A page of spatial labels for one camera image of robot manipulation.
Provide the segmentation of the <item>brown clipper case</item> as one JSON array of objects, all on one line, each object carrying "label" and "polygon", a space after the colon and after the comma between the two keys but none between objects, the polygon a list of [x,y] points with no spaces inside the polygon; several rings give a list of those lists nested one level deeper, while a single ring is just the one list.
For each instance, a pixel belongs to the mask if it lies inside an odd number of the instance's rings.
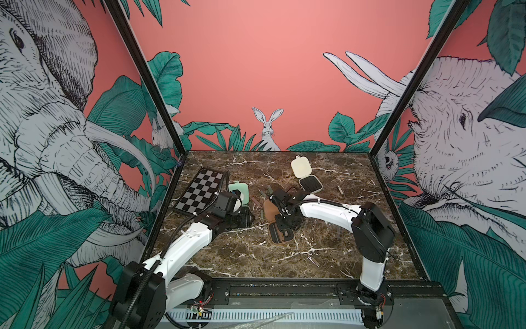
[{"label": "brown clipper case", "polygon": [[278,207],[276,207],[276,205],[274,205],[270,199],[266,199],[263,204],[263,210],[264,216],[268,222],[268,231],[272,243],[275,245],[282,245],[291,242],[294,239],[294,232],[292,230],[281,232],[278,229],[275,218],[277,215],[279,215]]}]

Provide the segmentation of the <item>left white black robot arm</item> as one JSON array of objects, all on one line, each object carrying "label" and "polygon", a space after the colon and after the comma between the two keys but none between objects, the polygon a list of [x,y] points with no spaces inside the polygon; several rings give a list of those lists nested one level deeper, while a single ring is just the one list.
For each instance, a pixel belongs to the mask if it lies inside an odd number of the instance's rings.
[{"label": "left white black robot arm", "polygon": [[175,274],[220,234],[251,225],[253,215],[240,193],[229,191],[229,181],[226,171],[205,208],[185,219],[159,254],[124,268],[104,328],[156,328],[173,308],[212,300],[206,275],[196,271],[177,279]]}]

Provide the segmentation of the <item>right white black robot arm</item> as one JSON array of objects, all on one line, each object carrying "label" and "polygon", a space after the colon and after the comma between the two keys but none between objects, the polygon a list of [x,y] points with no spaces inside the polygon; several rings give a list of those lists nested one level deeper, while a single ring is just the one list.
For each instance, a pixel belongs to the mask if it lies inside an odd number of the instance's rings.
[{"label": "right white black robot arm", "polygon": [[265,200],[263,208],[266,219],[282,234],[298,229],[305,218],[318,219],[352,233],[362,256],[359,288],[369,293],[380,290],[395,230],[376,204],[343,204],[305,191],[290,194],[278,189]]}]

